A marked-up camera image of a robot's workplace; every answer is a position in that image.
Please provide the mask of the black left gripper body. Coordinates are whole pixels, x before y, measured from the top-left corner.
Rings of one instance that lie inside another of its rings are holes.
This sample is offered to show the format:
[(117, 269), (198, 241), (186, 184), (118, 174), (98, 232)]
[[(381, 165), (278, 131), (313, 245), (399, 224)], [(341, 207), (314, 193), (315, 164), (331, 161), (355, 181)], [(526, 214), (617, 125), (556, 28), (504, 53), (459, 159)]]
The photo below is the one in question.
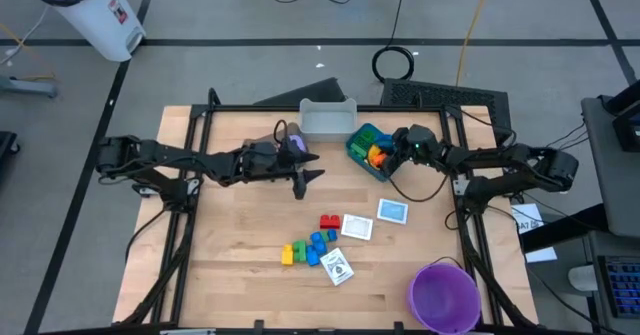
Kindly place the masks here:
[(236, 158), (234, 180), (299, 180), (299, 146), (291, 137), (247, 139)]

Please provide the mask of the blue-backed playing card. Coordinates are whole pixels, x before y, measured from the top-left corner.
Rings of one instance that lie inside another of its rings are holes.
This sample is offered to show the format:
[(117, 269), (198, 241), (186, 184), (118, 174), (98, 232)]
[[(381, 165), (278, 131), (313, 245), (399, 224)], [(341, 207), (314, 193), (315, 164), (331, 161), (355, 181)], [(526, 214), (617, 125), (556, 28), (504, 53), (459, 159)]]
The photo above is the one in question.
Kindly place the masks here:
[(381, 199), (376, 217), (396, 224), (406, 224), (408, 219), (408, 205), (405, 203)]

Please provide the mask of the white card deck box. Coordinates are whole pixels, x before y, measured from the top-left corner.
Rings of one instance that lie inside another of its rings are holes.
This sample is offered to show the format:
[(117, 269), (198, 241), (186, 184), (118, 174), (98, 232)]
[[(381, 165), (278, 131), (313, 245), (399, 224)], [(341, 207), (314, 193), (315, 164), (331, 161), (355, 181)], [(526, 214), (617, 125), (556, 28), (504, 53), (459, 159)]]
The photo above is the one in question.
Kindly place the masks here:
[(341, 226), (343, 236), (369, 241), (373, 230), (373, 220), (366, 217), (345, 214)]

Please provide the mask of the teal plastic bin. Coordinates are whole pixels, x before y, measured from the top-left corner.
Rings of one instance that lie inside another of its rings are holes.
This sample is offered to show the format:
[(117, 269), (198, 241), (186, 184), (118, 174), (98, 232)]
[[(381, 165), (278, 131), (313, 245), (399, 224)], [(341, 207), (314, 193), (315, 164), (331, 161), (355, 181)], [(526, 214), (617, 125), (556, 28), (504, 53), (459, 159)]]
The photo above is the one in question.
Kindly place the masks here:
[[(369, 173), (370, 175), (372, 175), (375, 179), (377, 179), (380, 182), (386, 182), (388, 177), (385, 176), (384, 172), (381, 169), (376, 169), (372, 166), (372, 164), (368, 161), (367, 156), (365, 158), (360, 158), (358, 155), (356, 155), (355, 153), (353, 153), (349, 146), (352, 142), (356, 142), (357, 143), (357, 136), (358, 136), (358, 132), (363, 130), (363, 129), (371, 129), (372, 131), (376, 132), (376, 137), (380, 134), (387, 134), (382, 132), (381, 130), (379, 130), (377, 127), (375, 127), (373, 124), (371, 123), (365, 123), (364, 125), (362, 125), (356, 132), (354, 132), (350, 138), (346, 141), (345, 143), (345, 148), (346, 148), (346, 153), (348, 155), (348, 157), (356, 164), (358, 165), (360, 168), (362, 168), (363, 170), (365, 170), (367, 173)], [(368, 146), (362, 146), (360, 145), (362, 148), (364, 148), (367, 151), (368, 154), (368, 150), (369, 148), (374, 144), (374, 142)]]

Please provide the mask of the light grey plastic bin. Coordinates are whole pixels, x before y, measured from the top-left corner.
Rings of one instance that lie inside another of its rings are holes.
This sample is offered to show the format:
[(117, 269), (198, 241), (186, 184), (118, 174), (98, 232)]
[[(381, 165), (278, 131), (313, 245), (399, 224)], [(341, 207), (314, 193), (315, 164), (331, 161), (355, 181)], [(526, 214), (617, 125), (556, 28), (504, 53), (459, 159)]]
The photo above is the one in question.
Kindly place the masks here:
[(309, 142), (346, 142), (357, 130), (357, 103), (314, 102), (307, 98), (299, 104), (298, 125)]

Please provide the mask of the white printed paper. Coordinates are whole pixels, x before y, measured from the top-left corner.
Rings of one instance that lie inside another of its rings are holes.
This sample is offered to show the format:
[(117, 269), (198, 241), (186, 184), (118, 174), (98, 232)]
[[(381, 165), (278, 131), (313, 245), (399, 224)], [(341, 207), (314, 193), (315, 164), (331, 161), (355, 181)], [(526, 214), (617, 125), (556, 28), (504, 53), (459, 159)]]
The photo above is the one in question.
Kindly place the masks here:
[(535, 204), (512, 205), (511, 209), (517, 221), (519, 234), (526, 233), (545, 224)]

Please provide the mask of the black desk leg bar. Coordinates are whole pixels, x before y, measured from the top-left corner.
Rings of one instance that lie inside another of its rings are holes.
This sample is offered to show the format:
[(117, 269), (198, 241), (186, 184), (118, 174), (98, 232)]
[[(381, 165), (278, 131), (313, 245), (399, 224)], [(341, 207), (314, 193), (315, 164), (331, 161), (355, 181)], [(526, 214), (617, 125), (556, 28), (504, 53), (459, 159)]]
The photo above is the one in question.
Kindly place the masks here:
[(525, 253), (584, 237), (591, 231), (608, 232), (603, 204), (594, 205), (568, 217), (530, 230), (520, 236)]

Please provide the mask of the white paper sheet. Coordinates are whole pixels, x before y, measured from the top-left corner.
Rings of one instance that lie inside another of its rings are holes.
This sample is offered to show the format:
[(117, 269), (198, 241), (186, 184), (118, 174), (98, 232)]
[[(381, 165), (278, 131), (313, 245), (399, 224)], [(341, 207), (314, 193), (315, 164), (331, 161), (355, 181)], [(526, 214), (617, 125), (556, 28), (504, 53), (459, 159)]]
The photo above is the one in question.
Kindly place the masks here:
[(536, 251), (527, 252), (525, 254), (528, 263), (540, 263), (556, 261), (557, 254), (553, 247), (547, 247)]

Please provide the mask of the grey side desk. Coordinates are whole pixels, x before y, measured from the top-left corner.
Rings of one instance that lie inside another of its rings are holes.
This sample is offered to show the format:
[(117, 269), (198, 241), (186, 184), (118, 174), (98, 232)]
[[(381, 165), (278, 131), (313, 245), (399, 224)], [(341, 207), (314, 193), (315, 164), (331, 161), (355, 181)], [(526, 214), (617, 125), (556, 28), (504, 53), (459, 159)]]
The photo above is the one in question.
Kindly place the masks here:
[(625, 152), (597, 98), (581, 101), (609, 231), (640, 238), (640, 153)]

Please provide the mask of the black desk monitor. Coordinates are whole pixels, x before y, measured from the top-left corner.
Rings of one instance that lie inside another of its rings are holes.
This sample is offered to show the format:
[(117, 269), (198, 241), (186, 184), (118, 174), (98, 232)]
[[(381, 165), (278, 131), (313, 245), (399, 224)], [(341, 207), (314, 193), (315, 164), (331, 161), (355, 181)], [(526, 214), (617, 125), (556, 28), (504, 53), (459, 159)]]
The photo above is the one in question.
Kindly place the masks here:
[(640, 80), (616, 96), (598, 96), (603, 109), (613, 116), (612, 127), (625, 152), (640, 153)]

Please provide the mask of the white rounded desk object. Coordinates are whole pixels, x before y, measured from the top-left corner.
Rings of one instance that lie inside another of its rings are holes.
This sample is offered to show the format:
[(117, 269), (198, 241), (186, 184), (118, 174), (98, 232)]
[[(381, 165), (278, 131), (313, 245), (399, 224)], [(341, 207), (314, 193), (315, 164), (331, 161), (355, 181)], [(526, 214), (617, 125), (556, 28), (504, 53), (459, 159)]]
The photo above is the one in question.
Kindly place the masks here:
[(568, 271), (568, 281), (573, 288), (581, 292), (595, 292), (598, 281), (593, 264), (573, 267)]

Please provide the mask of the white pedal trash can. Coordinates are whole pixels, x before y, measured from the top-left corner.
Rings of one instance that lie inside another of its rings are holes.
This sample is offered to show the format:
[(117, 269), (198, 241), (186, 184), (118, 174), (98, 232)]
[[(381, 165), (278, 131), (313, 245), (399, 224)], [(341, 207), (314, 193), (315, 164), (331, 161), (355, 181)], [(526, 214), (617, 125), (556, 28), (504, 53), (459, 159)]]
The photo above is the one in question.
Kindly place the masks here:
[(128, 0), (41, 0), (64, 17), (104, 58), (126, 62), (146, 36)]

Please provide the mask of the grey stand base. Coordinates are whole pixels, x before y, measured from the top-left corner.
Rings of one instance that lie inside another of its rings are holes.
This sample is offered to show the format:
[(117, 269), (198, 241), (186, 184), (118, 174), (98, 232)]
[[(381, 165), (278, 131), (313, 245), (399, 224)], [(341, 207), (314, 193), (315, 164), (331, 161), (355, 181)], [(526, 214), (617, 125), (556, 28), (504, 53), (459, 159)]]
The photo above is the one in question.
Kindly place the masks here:
[(55, 98), (58, 94), (57, 87), (53, 84), (33, 80), (18, 80), (5, 75), (0, 75), (0, 92), (42, 95), (48, 98)]

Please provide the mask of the backlit keyboard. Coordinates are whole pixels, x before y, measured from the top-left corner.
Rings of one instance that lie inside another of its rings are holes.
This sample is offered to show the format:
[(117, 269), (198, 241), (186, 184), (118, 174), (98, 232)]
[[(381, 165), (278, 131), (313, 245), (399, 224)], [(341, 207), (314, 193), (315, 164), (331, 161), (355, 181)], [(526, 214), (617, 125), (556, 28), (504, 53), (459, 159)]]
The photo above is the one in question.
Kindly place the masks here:
[(598, 265), (613, 316), (640, 319), (640, 257), (599, 256)]

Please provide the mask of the black chair base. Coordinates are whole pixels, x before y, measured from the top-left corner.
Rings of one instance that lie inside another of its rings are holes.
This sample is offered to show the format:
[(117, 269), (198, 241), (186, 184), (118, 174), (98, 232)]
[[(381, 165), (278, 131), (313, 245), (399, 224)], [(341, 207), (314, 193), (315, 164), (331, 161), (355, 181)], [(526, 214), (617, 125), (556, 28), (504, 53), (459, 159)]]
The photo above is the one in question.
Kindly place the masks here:
[(9, 160), (21, 150), (16, 133), (0, 131), (0, 173), (7, 167)]

